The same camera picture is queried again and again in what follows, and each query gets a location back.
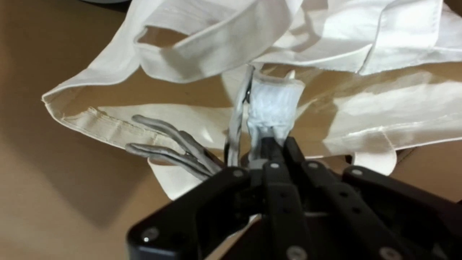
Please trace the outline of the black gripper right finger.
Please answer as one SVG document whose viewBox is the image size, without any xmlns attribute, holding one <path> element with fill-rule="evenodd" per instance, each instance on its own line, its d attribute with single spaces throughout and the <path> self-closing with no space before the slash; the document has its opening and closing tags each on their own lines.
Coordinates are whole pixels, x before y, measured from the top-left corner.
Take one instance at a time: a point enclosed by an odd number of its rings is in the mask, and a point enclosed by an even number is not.
<svg viewBox="0 0 462 260">
<path fill-rule="evenodd" d="M 415 260 L 415 254 L 391 232 L 357 190 L 340 180 L 325 164 L 306 160 L 293 138 L 285 149 L 298 166 L 298 173 L 327 205 L 345 234 L 341 244 L 357 260 Z"/>
</svg>

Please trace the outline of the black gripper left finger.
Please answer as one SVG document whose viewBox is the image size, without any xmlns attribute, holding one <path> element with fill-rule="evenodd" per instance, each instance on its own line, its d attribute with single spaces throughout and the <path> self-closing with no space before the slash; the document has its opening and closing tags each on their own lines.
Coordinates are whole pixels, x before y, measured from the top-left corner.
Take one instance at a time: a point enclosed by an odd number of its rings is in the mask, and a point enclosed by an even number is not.
<svg viewBox="0 0 462 260">
<path fill-rule="evenodd" d="M 285 163 L 283 147 L 273 136 L 262 138 L 266 215 L 277 255 L 309 260 L 309 235 L 299 192 Z"/>
</svg>

